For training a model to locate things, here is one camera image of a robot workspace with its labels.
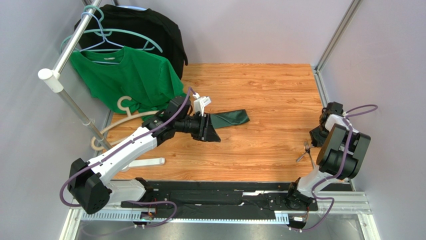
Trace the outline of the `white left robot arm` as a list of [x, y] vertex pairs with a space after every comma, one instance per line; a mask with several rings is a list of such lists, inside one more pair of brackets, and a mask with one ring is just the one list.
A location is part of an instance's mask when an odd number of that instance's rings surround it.
[[136, 202], [147, 191], [146, 184], [137, 179], [113, 180], [113, 177], [137, 157], [173, 138], [177, 132], [190, 134], [196, 141], [221, 141], [209, 113], [175, 118], [156, 114], [102, 155], [88, 161], [76, 159], [62, 188], [77, 201], [76, 207], [81, 207], [89, 215], [99, 212], [107, 204]]

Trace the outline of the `dark green cloth napkin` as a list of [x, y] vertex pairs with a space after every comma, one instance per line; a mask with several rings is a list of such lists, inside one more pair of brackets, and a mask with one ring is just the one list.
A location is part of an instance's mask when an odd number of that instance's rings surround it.
[[210, 119], [215, 129], [239, 126], [250, 121], [245, 109], [212, 113]]

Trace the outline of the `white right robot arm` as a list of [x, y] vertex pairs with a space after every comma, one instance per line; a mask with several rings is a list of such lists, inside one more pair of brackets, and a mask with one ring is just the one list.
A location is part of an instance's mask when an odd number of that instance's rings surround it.
[[306, 176], [290, 184], [286, 204], [298, 209], [317, 200], [316, 194], [326, 186], [346, 178], [353, 179], [360, 171], [371, 137], [353, 128], [350, 121], [337, 114], [325, 122], [329, 131], [316, 159], [316, 166]]

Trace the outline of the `shiny metal spoon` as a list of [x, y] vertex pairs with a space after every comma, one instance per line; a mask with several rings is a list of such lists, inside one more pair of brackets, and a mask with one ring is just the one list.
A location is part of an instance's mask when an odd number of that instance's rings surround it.
[[311, 149], [309, 148], [308, 150], [305, 150], [305, 152], [300, 156], [300, 157], [298, 157], [297, 159], [296, 159], [296, 162], [298, 163], [298, 162], [300, 162], [301, 160], [302, 160], [302, 158], [306, 155], [306, 154], [308, 154], [309, 155], [309, 158], [310, 158], [310, 160], [311, 160], [311, 162], [313, 162], [313, 158], [312, 158], [312, 155], [311, 155]]

